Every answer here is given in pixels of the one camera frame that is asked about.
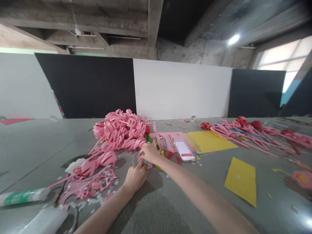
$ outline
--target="pink cardstock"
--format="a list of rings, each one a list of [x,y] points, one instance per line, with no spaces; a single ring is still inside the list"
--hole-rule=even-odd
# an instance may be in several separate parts
[[[153,122],[153,132],[157,132],[156,122]]]
[[[163,148],[163,138],[166,140],[167,150],[173,153],[177,152],[177,149],[173,147],[173,142],[175,139],[185,140],[188,139],[184,136],[183,132],[166,132],[166,133],[150,133],[151,138],[157,137],[160,147]]]

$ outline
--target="yellow cardstock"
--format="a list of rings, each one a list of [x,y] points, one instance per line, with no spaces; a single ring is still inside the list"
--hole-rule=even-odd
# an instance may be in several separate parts
[[[220,137],[218,134],[210,130],[189,132],[188,135],[193,140],[195,149],[199,155],[238,147],[234,143]]]
[[[256,168],[237,158],[232,158],[224,187],[257,208]]]
[[[246,138],[246,137],[244,137],[244,136],[242,136],[242,137],[240,137],[240,138],[242,138],[243,140],[249,141],[249,139]]]

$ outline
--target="table surface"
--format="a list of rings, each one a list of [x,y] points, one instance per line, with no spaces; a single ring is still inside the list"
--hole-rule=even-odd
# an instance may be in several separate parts
[[[10,125],[0,125],[0,192],[23,191],[44,188],[66,173],[61,166],[68,160],[87,154],[97,140],[89,131],[100,119],[30,120]],[[218,118],[198,119],[211,124]],[[312,136],[312,127],[278,120],[277,118],[249,118],[260,120],[275,128],[289,128]],[[158,132],[201,131],[200,125],[180,120],[156,121]],[[312,166],[312,153],[306,149],[296,159]],[[134,152],[118,152],[120,159],[114,169],[120,181],[116,190],[123,184],[128,168],[132,165]],[[200,163],[182,163],[181,166],[215,189],[230,201],[259,231],[259,233],[311,233],[311,202],[301,194],[286,186],[281,174],[272,168],[287,173],[303,170],[288,162],[282,156],[284,151],[275,147],[270,152],[279,159],[270,157],[256,149],[242,147],[202,155]],[[232,157],[236,157],[256,167],[257,208],[224,187]],[[52,206],[55,195],[61,186],[54,189],[45,201],[19,204],[0,208],[1,233],[19,233],[43,207]],[[66,203],[81,200],[72,197]],[[87,203],[79,213],[81,225],[99,203]],[[73,215],[69,215],[58,233],[70,227]],[[166,173],[153,168],[148,172],[148,181],[135,194],[111,226],[109,233],[215,233],[212,225],[189,201],[175,182]]]

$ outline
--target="frosted window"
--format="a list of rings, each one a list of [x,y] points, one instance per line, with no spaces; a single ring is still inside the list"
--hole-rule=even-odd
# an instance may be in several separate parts
[[[262,59],[260,61],[260,65],[290,59],[295,49],[297,48],[299,42],[300,40],[266,50],[263,53]]]
[[[296,74],[297,74],[297,71],[286,73],[285,80],[284,80],[284,86],[283,86],[283,93],[286,93],[287,89],[289,88],[289,86],[292,83],[293,79],[295,78]]]
[[[306,37],[301,40],[293,58],[307,56],[312,49],[312,36]]]
[[[264,65],[260,66],[259,70],[273,70],[273,71],[283,71],[286,70],[288,62],[282,62],[282,63],[274,63],[270,65]]]
[[[312,36],[266,50],[258,70],[286,70],[283,86],[285,93],[311,50]]]
[[[299,71],[299,69],[301,68],[303,62],[305,61],[306,58],[300,58],[300,59],[294,59],[294,60],[290,60],[287,66],[287,71],[288,72],[295,72],[295,71]]]

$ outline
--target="hand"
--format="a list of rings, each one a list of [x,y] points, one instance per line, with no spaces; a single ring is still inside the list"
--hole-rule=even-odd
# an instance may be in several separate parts
[[[138,191],[147,177],[147,164],[143,160],[138,165],[132,166],[128,169],[126,180],[123,187],[133,196]]]
[[[158,163],[158,160],[163,158],[163,156],[157,151],[157,149],[150,143],[143,144],[143,148],[139,152],[139,157],[156,165]]]

